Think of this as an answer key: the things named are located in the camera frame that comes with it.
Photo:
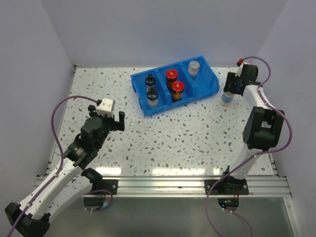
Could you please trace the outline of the black cap white spice jar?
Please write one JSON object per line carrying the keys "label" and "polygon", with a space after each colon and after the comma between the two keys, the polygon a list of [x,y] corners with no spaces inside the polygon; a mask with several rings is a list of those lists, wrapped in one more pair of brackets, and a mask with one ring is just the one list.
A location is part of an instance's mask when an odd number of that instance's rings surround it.
{"label": "black cap white spice jar", "polygon": [[147,104],[150,109],[158,106],[158,92],[153,88],[147,92]]}

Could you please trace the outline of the red lid sauce jar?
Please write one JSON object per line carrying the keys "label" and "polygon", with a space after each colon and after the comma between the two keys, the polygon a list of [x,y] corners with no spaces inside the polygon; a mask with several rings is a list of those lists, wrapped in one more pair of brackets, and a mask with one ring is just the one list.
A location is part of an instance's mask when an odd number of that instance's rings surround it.
{"label": "red lid sauce jar", "polygon": [[169,69],[165,73],[166,86],[171,89],[172,84],[178,79],[178,71],[175,69]]}
{"label": "red lid sauce jar", "polygon": [[171,87],[171,98],[173,102],[179,101],[182,99],[182,94],[184,92],[185,85],[181,81],[175,81]]}

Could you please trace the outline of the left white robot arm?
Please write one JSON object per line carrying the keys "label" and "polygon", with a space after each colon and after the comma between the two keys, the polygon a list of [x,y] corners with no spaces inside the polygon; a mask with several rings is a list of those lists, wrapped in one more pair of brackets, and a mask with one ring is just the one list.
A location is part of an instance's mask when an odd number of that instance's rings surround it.
{"label": "left white robot arm", "polygon": [[97,157],[111,131],[125,130],[125,113],[119,112],[115,120],[112,110],[102,104],[88,107],[90,117],[80,129],[67,150],[61,153],[60,164],[55,171],[25,199],[10,203],[5,213],[12,225],[24,237],[42,237],[50,227],[49,218],[61,207],[53,205],[55,198],[77,175],[87,181],[80,194],[112,195],[103,183],[103,177],[88,165]]}

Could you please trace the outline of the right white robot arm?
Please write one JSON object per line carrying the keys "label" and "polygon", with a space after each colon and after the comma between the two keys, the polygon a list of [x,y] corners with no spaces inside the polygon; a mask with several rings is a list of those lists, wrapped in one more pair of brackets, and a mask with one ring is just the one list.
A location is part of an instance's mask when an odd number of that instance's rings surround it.
{"label": "right white robot arm", "polygon": [[237,159],[223,172],[220,181],[222,192],[231,194],[246,185],[246,178],[257,159],[274,148],[279,141],[284,118],[282,111],[269,104],[260,82],[257,81],[258,67],[240,59],[238,70],[228,73],[220,104],[228,106],[235,95],[242,96],[251,109],[243,130],[243,147]]}

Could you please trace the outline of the silver lid blue label jar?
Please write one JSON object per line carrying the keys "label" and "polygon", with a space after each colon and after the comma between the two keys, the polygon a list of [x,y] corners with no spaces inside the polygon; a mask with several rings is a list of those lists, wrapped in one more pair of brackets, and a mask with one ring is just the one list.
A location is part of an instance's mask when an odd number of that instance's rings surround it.
{"label": "silver lid blue label jar", "polygon": [[200,64],[198,61],[190,61],[188,66],[188,73],[191,76],[192,80],[195,81],[199,72]]}

